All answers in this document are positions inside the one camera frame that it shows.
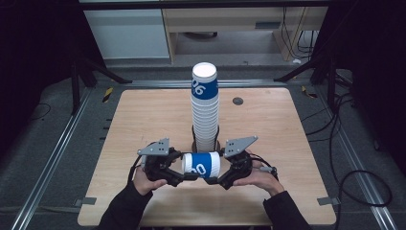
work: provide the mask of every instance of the wooden tabletop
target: wooden tabletop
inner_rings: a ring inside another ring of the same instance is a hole
[[[242,105],[233,98],[243,99]],[[331,205],[317,198],[327,191],[315,163],[290,93],[285,88],[220,88],[218,141],[257,135],[249,150],[278,168],[279,179],[310,224],[332,224]],[[169,137],[169,145],[182,152],[192,150],[190,89],[126,90],[101,151],[83,204],[80,225],[98,225],[113,197],[124,188],[137,150]],[[230,164],[221,160],[221,173]],[[171,169],[180,172],[181,162]],[[207,185],[203,179],[169,185],[153,192],[141,226],[270,225],[262,207],[269,194],[255,186]]]

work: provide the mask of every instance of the black sleeve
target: black sleeve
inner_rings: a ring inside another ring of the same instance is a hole
[[[140,195],[134,185],[128,183],[111,201],[96,229],[136,229],[151,198],[152,192]]]
[[[274,230],[311,229],[287,191],[264,200],[263,207]]]

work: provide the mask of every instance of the blue printed logo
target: blue printed logo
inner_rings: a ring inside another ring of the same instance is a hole
[[[209,178],[212,173],[212,157],[209,153],[192,155],[192,173],[199,173],[202,178]]]
[[[192,94],[200,100],[209,100],[218,94],[217,80],[202,83],[192,80]]]

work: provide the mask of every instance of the human hand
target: human hand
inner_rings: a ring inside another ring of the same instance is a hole
[[[168,184],[166,179],[150,181],[141,167],[137,168],[132,183],[134,184],[134,187],[138,191],[138,193],[140,193],[140,195],[142,196],[146,195],[151,190],[158,189]]]
[[[269,195],[274,196],[284,191],[283,185],[269,172],[263,172],[259,168],[262,167],[260,161],[253,160],[253,169],[251,174],[245,178],[234,181],[234,186],[255,185],[266,192]]]

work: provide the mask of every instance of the black cable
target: black cable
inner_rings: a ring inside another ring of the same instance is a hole
[[[41,119],[41,118],[45,117],[51,111],[51,106],[48,103],[39,103],[38,105],[47,105],[48,106],[48,111],[46,111],[45,114],[43,114],[43,115],[41,115],[39,117],[31,118],[31,121]]]
[[[303,57],[303,56],[299,56],[299,55],[296,55],[296,54],[295,54],[295,52],[293,51],[293,46],[292,46],[292,42],[291,42],[291,40],[290,40],[289,32],[288,32],[287,27],[286,27],[285,19],[286,19],[286,7],[283,7],[283,17],[282,17],[282,26],[281,26],[281,37],[282,37],[282,41],[283,41],[284,45],[287,47],[287,50],[289,51],[289,54],[290,54],[292,57],[294,57],[294,58],[299,58],[299,59],[311,57],[311,56],[305,56],[305,57]],[[283,28],[286,30],[286,35],[287,35],[287,39],[288,39],[288,41],[289,41],[289,42],[288,42],[289,46],[287,45],[287,42],[284,40],[284,37],[283,37]]]
[[[135,169],[137,169],[137,167],[139,167],[139,166],[137,166],[137,164],[138,164],[138,161],[140,161],[140,159],[141,159],[141,155],[138,155],[138,157],[135,160],[134,164],[130,168],[129,173],[128,173],[127,184],[131,183],[132,177],[134,176]]]
[[[320,110],[320,111],[318,111],[318,112],[315,112],[315,113],[313,113],[313,114],[311,114],[311,115],[308,115],[307,117],[301,119],[301,122],[303,122],[303,121],[305,121],[305,120],[307,120],[307,119],[309,119],[309,118],[311,118],[311,117],[313,117],[313,116],[316,116],[317,114],[319,114],[319,113],[325,111],[326,109],[327,109],[327,107],[325,107],[325,108],[323,108],[322,110]]]
[[[354,201],[356,201],[356,202],[358,202],[358,203],[365,204],[365,205],[369,205],[369,206],[373,206],[373,207],[385,207],[385,206],[389,205],[389,204],[392,202],[393,195],[392,195],[391,188],[389,187],[389,185],[388,185],[381,177],[379,177],[378,175],[376,175],[376,174],[373,173],[373,172],[364,171],[364,170],[355,170],[355,171],[350,171],[350,172],[348,172],[348,173],[343,177],[343,179],[341,179],[341,181],[340,181],[340,180],[338,179],[338,177],[337,177],[336,171],[334,170],[334,164],[333,164],[333,160],[332,160],[332,137],[333,137],[334,129],[335,129],[336,125],[337,125],[337,121],[340,120],[340,109],[339,109],[339,108],[340,108],[340,106],[341,106],[342,104],[344,104],[344,103],[350,101],[350,100],[348,100],[348,101],[345,101],[345,102],[341,102],[342,100],[343,100],[343,97],[340,97],[340,98],[337,100],[337,102],[336,102],[336,104],[338,105],[338,107],[337,107],[337,109],[336,109],[337,112],[336,112],[336,114],[335,114],[336,116],[335,116],[335,119],[334,119],[334,124],[333,124],[333,126],[332,126],[332,128],[331,128],[331,131],[330,131],[330,134],[329,134],[329,141],[328,141],[329,164],[330,164],[330,168],[331,168],[331,172],[332,172],[332,175],[333,175],[333,177],[334,177],[334,180],[335,180],[335,182],[337,183],[337,185],[338,185],[338,187],[339,187],[338,198],[341,200],[341,199],[342,199],[342,194],[344,193],[344,194],[346,194],[349,198],[351,198],[352,200],[354,200]],[[375,177],[377,180],[379,180],[379,181],[386,187],[386,189],[388,190],[388,193],[389,193],[388,199],[387,199],[385,202],[383,202],[383,203],[369,203],[369,202],[366,202],[366,201],[364,201],[364,200],[362,200],[362,199],[359,199],[359,198],[355,197],[355,195],[352,195],[350,192],[348,192],[347,190],[345,190],[345,189],[344,189],[344,184],[345,184],[346,180],[347,180],[351,175],[353,175],[353,174],[355,174],[355,173],[367,173],[367,174],[370,174],[370,175],[374,176],[374,177]],[[337,220],[336,220],[335,226],[334,226],[334,229],[335,229],[335,230],[338,229],[339,224],[340,224],[340,220],[341,220],[341,204],[338,204],[338,208],[337,208]]]
[[[349,95],[350,95],[350,93],[346,93],[346,94],[343,94],[342,96],[340,96],[340,97],[338,98],[338,100],[335,102],[334,107],[331,109],[333,112],[334,112],[334,111],[335,111],[335,112],[333,113],[332,118],[329,120],[329,122],[328,122],[327,124],[325,124],[323,127],[319,128],[319,129],[317,129],[317,130],[308,132],[308,133],[306,133],[305,135],[306,135],[306,136],[310,136],[310,135],[313,135],[313,134],[315,134],[315,133],[321,132],[321,131],[325,130],[326,128],[328,128],[328,126],[329,126],[329,125],[334,121],[334,119],[336,118],[336,114],[338,113],[338,109],[339,109],[340,106],[342,105],[343,99],[344,99],[345,97],[349,96]]]
[[[260,161],[260,162],[262,162],[263,164],[265,164],[267,167],[271,167],[271,165],[270,165],[268,162],[266,162],[264,159],[262,159],[262,158],[251,157],[251,160]]]

